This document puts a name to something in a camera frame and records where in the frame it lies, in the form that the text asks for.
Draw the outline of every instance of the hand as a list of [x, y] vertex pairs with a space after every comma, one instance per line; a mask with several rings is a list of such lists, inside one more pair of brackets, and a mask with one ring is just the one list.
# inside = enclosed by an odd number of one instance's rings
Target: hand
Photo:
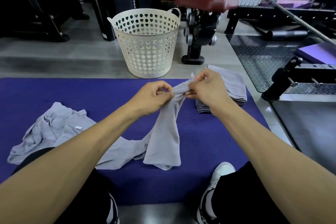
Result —
[[172, 92], [173, 87], [164, 81], [147, 82], [127, 105], [139, 117], [150, 115], [174, 97]]
[[190, 91], [185, 95], [188, 98], [200, 99], [210, 107], [212, 113], [223, 103], [232, 102], [221, 75], [211, 69], [206, 68], [196, 75], [195, 81], [189, 83], [188, 87]]

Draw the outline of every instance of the forearm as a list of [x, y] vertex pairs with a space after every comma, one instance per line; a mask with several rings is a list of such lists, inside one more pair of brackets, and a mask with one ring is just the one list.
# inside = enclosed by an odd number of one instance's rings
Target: forearm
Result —
[[280, 140], [235, 103], [216, 112], [292, 224], [336, 223], [335, 175]]
[[136, 119], [134, 110], [122, 106], [7, 179], [0, 185], [0, 223], [54, 223]]

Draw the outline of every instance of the floor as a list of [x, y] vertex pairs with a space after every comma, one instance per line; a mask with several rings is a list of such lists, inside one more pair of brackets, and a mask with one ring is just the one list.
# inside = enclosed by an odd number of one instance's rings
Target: floor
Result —
[[[103, 40], [91, 5], [84, 3], [83, 8], [90, 15], [90, 20], [75, 21], [69, 19], [61, 28], [63, 33], [69, 35], [69, 42], [50, 43], [0, 38], [0, 78], [136, 78], [128, 71], [118, 42]], [[255, 89], [225, 37], [224, 31], [227, 23], [226, 14], [223, 14], [217, 27], [217, 44], [202, 48], [205, 64], [199, 66], [181, 63], [181, 56], [187, 53], [187, 45], [183, 36], [185, 24], [182, 23], [172, 67], [162, 78], [187, 79], [191, 72], [197, 73], [209, 64], [242, 73], [245, 76], [248, 90], [272, 132], [291, 145], [269, 103], [261, 99], [261, 93]], [[238, 22], [235, 34], [258, 35], [251, 26], [241, 22]], [[283, 94], [281, 100], [336, 102], [336, 96]], [[122, 224], [196, 223], [194, 221], [195, 213], [180, 203], [121, 206], [119, 207], [119, 213]]]

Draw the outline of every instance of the person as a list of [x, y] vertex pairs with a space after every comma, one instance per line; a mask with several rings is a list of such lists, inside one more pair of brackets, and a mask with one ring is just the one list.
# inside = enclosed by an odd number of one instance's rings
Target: person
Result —
[[[237, 172], [226, 162], [216, 168], [197, 211], [200, 224], [336, 223], [335, 175], [238, 107], [218, 73], [203, 70], [189, 88], [187, 97], [207, 104], [250, 160]], [[172, 91], [164, 81], [149, 82], [94, 126], [31, 155], [0, 185], [0, 223], [119, 223], [111, 185], [95, 165], [129, 125], [159, 110]]]

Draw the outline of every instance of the stack of folded towels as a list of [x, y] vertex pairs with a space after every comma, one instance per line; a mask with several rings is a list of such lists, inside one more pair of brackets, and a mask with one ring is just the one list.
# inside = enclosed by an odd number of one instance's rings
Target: stack of folded towels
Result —
[[[208, 68], [222, 76], [229, 96], [239, 106], [243, 106], [247, 101], [246, 86], [243, 75], [212, 65], [208, 65]], [[211, 113], [210, 108], [206, 104], [202, 103], [202, 101], [197, 99], [195, 103], [198, 113]]]

